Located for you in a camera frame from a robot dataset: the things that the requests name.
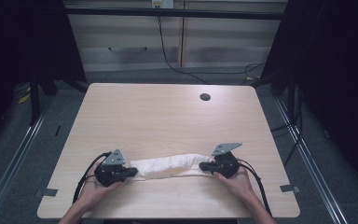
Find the person's left hand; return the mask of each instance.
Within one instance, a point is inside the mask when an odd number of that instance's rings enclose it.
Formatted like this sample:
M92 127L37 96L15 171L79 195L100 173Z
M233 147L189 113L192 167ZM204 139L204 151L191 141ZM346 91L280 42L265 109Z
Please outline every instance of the person's left hand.
M84 182L83 188L80 192L76 202L82 203L90 210L97 205L109 192L117 189L122 182L116 182L109 187L105 187L100 184L97 178L94 176L94 171L97 169L99 162L95 162L92 168L89 170L87 176L89 176Z

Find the human arm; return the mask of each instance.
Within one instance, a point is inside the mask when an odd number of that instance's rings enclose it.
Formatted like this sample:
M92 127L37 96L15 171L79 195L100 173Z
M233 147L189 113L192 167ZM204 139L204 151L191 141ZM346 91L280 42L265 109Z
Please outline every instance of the human arm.
M238 172L227 179L218 172L213 173L219 181L224 183L228 189L249 209L256 224L273 224L276 223L266 208L255 195L249 180L248 172L244 167L240 167Z
M89 170L89 176L84 183L80 195L76 202L68 209L66 214L60 220L60 224L77 224L80 223L81 217L92 207L97 205L109 192L117 189L122 182L116 182L109 187L101 185L95 178L94 171L99 163L96 162Z

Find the wooden table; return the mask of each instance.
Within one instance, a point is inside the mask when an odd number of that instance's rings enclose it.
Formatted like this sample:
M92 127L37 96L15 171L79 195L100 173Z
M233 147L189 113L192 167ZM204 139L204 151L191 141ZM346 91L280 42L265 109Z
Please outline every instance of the wooden table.
M200 99L207 93L209 101ZM37 214L60 218L70 207L77 182L98 155L120 148L126 161L186 153L210 156L219 143L242 142L234 156L262 178L275 217L296 217L293 192L255 90L239 86L92 84L79 109ZM261 199L255 179L256 194ZM85 217L237 218L243 204L213 177L131 181Z

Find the round hole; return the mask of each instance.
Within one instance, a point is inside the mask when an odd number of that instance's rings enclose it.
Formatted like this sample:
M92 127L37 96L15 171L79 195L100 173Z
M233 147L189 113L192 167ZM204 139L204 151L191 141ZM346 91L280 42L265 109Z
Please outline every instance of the round hole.
M208 94L208 93L203 93L201 96L200 96L201 100L203 101L209 101L211 100L211 95Z

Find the white cloth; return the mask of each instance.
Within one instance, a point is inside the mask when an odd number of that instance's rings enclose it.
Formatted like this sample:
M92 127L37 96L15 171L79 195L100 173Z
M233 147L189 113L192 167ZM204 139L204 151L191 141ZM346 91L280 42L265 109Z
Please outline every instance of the white cloth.
M199 154L183 154L150 160L131 161L130 166L138 169L132 180L161 179L179 176L211 175L200 169L200 163L212 159Z

